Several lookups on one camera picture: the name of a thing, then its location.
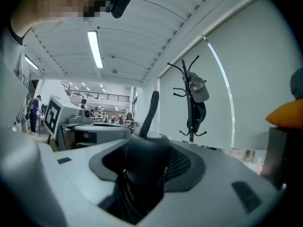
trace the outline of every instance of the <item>camera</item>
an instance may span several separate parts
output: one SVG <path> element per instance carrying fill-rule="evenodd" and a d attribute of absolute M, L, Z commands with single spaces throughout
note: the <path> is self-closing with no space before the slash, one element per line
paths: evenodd
<path fill-rule="evenodd" d="M 115 18 L 120 18 L 130 1 L 131 0 L 109 0 L 110 7 L 107 7 L 106 12 L 110 12 Z"/>

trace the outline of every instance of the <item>white ceiling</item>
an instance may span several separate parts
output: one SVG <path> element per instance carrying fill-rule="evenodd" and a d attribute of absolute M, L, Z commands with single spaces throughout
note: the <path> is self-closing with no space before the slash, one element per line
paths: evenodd
<path fill-rule="evenodd" d="M 114 95 L 122 95 L 122 96 L 130 96 L 131 88 L 123 85 L 115 85 L 110 83 L 98 83 L 94 81 L 83 80 L 81 82 L 70 81 L 72 85 L 68 81 L 62 81 L 61 83 L 66 87 L 71 87 L 71 90 L 75 91 L 86 91 L 86 92 L 96 92 L 96 93 L 107 93 Z"/>
<path fill-rule="evenodd" d="M 119 19 L 101 13 L 89 22 L 73 18 L 35 26 L 25 39 L 26 55 L 39 67 L 30 67 L 30 79 L 140 86 L 178 30 L 205 1 L 131 0 Z M 104 65 L 101 70 L 90 50 L 89 30 L 98 31 Z"/>

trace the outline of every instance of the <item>fluorescent light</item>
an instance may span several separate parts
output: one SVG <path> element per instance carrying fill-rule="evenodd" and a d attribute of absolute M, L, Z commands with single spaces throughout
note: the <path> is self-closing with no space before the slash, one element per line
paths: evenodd
<path fill-rule="evenodd" d="M 89 37 L 89 44 L 91 48 L 91 52 L 93 53 L 96 66 L 98 68 L 103 68 L 100 50 L 99 50 L 99 44 L 98 44 L 98 35 L 96 31 L 88 31 L 87 35 Z"/>
<path fill-rule="evenodd" d="M 39 69 L 39 67 L 37 67 L 27 56 L 25 56 L 25 60 L 32 66 L 34 67 L 36 70 Z"/>

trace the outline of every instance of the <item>backpack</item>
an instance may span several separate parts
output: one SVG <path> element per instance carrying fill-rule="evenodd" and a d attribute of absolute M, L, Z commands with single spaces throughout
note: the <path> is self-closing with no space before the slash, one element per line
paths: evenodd
<path fill-rule="evenodd" d="M 34 109 L 34 99 L 30 102 L 29 110 L 32 111 Z"/>

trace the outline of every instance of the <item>railing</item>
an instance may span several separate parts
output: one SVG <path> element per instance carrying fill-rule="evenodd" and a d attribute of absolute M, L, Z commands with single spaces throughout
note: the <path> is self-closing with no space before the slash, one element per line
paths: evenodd
<path fill-rule="evenodd" d="M 75 90 L 70 90 L 67 86 L 65 86 L 63 84 L 62 84 L 62 86 L 68 96 L 129 103 L 128 96 L 107 94 L 107 93 L 75 91 Z"/>

